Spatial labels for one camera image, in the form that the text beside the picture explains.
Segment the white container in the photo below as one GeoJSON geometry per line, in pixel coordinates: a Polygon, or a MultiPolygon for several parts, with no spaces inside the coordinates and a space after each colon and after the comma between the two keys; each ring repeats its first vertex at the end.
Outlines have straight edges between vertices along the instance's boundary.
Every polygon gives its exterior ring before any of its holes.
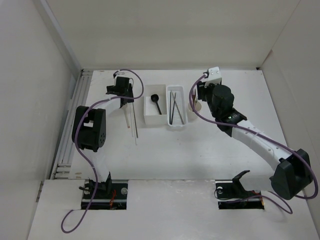
{"type": "Polygon", "coordinates": [[[143,116],[144,122],[149,126],[166,125],[167,124],[167,96],[166,85],[145,85],[144,86],[144,103],[143,103],[143,116]],[[151,95],[158,94],[159,108],[162,115],[159,114],[157,105],[151,101],[151,95]]]}
{"type": "MultiPolygon", "coordinates": [[[[197,102],[194,106],[195,110],[199,113],[201,111],[202,105],[200,102],[197,102]]],[[[198,118],[195,112],[192,110],[190,103],[188,103],[187,110],[188,122],[192,122],[198,118]]]]}
{"type": "Polygon", "coordinates": [[[185,95],[184,95],[184,87],[179,85],[169,85],[166,87],[166,112],[167,112],[167,124],[170,127],[173,128],[181,128],[184,125],[187,124],[187,111],[186,111],[186,104],[185,104],[185,95]],[[171,95],[171,92],[173,93],[173,96],[176,94],[175,102],[176,106],[174,107],[174,97],[171,95]],[[172,124],[170,124],[170,116],[173,113],[173,121],[172,124]]]}

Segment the red wire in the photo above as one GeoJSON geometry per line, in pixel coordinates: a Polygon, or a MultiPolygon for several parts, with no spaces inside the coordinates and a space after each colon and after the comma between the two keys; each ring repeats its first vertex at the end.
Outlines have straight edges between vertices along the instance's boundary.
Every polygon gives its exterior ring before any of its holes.
{"type": "Polygon", "coordinates": [[[115,200],[116,195],[117,195],[116,190],[113,190],[113,192],[112,192],[112,198],[111,198],[111,200],[110,200],[110,202],[109,202],[109,204],[110,204],[110,209],[112,209],[112,205],[114,204],[114,200],[115,200]]]}

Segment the screw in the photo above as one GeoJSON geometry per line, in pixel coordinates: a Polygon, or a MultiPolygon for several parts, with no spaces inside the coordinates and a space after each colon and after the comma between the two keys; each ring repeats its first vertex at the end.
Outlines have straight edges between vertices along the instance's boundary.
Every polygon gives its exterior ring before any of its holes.
{"type": "Polygon", "coordinates": [[[85,188],[85,191],[83,191],[83,193],[86,194],[86,195],[90,194],[89,188],[86,187],[86,188],[85,188]]]}
{"type": "Polygon", "coordinates": [[[123,187],[122,189],[121,189],[121,194],[122,195],[126,195],[128,193],[128,189],[126,188],[126,187],[123,187]]]}
{"type": "Polygon", "coordinates": [[[218,186],[218,187],[216,188],[216,192],[217,192],[218,194],[222,194],[222,193],[224,192],[224,188],[223,188],[222,186],[218,186]]]}

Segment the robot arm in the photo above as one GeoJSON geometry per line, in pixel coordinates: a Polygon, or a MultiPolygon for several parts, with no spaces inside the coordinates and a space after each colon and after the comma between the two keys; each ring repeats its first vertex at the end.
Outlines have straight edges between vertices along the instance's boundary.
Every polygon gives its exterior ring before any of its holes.
{"type": "MultiPolygon", "coordinates": [[[[114,74],[113,77],[114,85],[106,87],[107,93],[105,99],[101,99],[101,101],[116,96],[133,98],[133,86],[130,83],[130,78],[120,76],[119,74],[114,74]]],[[[102,102],[98,109],[91,109],[88,112],[80,127],[77,138],[78,146],[84,151],[85,155],[91,159],[100,177],[104,180],[99,183],[98,193],[101,190],[102,193],[109,194],[112,184],[110,172],[104,161],[106,158],[105,153],[103,150],[99,150],[99,148],[103,147],[107,138],[106,117],[127,103],[133,102],[133,99],[124,98],[114,98],[112,101],[102,102]]],[[[80,120],[88,108],[88,106],[78,106],[76,109],[71,136],[73,142],[75,142],[76,131],[80,120]]],[[[90,185],[90,190],[93,190],[95,183],[91,181],[90,185]]]]}
{"type": "MultiPolygon", "coordinates": [[[[215,121],[238,125],[264,135],[243,114],[233,108],[235,97],[229,87],[222,85],[220,69],[210,68],[205,75],[206,80],[197,84],[198,99],[207,102],[215,121]]],[[[218,128],[247,145],[274,170],[273,176],[262,178],[260,181],[255,179],[255,182],[249,178],[242,178],[249,172],[248,170],[241,172],[232,180],[216,180],[217,194],[220,198],[246,198],[252,195],[253,190],[274,190],[282,198],[290,200],[312,183],[310,172],[290,152],[250,131],[225,125],[218,125],[218,128]]],[[[304,150],[300,149],[296,153],[310,165],[309,156],[304,150]]]]}

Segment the white table surface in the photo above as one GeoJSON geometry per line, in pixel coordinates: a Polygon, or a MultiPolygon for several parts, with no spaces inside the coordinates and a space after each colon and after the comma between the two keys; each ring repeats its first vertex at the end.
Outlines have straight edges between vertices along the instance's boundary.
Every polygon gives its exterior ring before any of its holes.
{"type": "MultiPolygon", "coordinates": [[[[130,180],[127,210],[89,210],[77,230],[64,234],[61,221],[69,210],[80,209],[78,187],[83,184],[69,179],[44,182],[28,240],[319,239],[305,200],[288,201],[293,215],[268,200],[265,210],[219,210],[210,180],[130,180]]],[[[83,212],[72,212],[65,229],[73,228],[83,212]]]]}
{"type": "MultiPolygon", "coordinates": [[[[145,85],[182,85],[188,101],[192,84],[205,69],[198,70],[137,70],[145,85]]],[[[113,70],[95,71],[92,76],[86,105],[105,97],[106,86],[114,84],[113,70]]],[[[258,70],[221,70],[222,83],[235,96],[234,106],[273,139],[285,144],[263,73],[258,70]]],[[[141,92],[134,78],[134,95],[141,92]]],[[[127,128],[124,112],[119,109],[107,117],[107,138],[103,146],[105,164],[113,179],[181,180],[229,179],[243,170],[251,175],[272,175],[270,166],[241,142],[221,132],[216,125],[197,119],[182,131],[168,126],[148,127],[143,117],[143,97],[135,100],[139,138],[137,145],[127,128]]],[[[201,114],[213,119],[202,102],[201,114]]],[[[73,150],[70,179],[94,178],[88,163],[73,150]]]]}

